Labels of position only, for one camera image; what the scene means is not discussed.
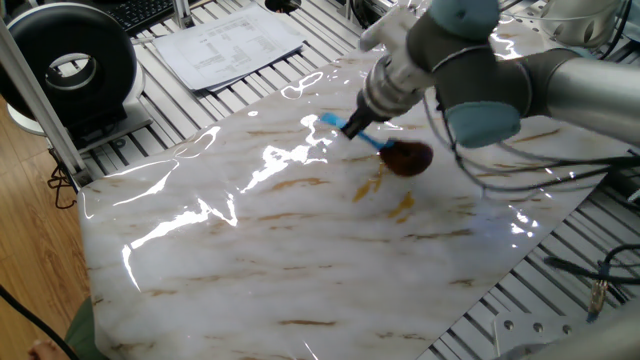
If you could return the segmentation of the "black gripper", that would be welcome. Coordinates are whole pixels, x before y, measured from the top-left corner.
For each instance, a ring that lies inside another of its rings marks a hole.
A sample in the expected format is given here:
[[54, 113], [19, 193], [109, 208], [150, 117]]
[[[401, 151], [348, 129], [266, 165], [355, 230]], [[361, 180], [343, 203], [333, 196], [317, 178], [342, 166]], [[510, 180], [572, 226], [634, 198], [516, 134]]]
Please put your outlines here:
[[358, 136], [364, 129], [374, 122], [386, 122], [387, 117], [378, 114], [374, 109], [366, 103], [359, 103], [355, 112], [343, 126], [340, 127], [341, 132], [352, 140]]

